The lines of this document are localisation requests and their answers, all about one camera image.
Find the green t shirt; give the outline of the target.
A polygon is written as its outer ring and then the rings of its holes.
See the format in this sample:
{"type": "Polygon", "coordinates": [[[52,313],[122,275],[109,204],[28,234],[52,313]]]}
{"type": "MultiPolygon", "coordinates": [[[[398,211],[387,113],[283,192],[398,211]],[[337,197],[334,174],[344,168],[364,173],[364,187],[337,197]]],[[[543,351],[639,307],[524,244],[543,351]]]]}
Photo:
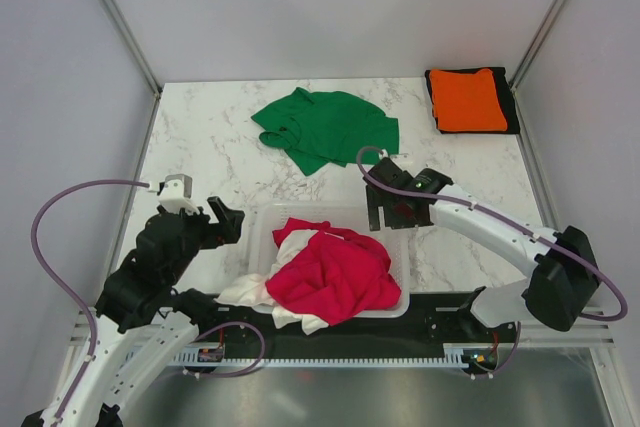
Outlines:
{"type": "Polygon", "coordinates": [[[325,165],[356,162],[361,148],[399,152],[399,122],[360,97],[343,91],[310,92],[298,87],[275,100],[252,120],[263,131],[259,140],[286,153],[306,176],[325,165]]]}

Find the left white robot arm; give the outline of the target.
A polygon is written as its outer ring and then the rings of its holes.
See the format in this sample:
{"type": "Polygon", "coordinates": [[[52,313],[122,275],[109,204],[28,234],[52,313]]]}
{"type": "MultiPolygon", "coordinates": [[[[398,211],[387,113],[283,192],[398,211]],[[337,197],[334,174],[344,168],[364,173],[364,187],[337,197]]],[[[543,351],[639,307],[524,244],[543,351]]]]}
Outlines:
{"type": "Polygon", "coordinates": [[[174,290],[197,254],[240,240],[244,212],[218,197],[207,202],[210,214],[187,198],[160,203],[105,281],[95,307],[80,306],[89,336],[70,378],[24,425],[120,426],[126,406],[175,354],[216,335],[220,318],[212,297],[174,290]]]}

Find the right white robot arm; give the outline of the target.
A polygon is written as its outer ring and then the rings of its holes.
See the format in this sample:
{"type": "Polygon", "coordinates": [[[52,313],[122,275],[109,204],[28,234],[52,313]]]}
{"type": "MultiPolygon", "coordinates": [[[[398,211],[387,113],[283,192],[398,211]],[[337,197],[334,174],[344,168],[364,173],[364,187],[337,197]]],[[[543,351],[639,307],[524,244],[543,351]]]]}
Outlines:
{"type": "Polygon", "coordinates": [[[460,307],[458,328],[483,339],[502,324],[536,320],[569,331],[600,285],[584,267],[595,256],[587,235],[569,226],[558,232],[532,227],[477,203],[450,177],[430,168],[417,175],[385,157],[364,178],[371,230],[436,226],[456,232],[514,266],[523,280],[479,287],[460,307]]]}

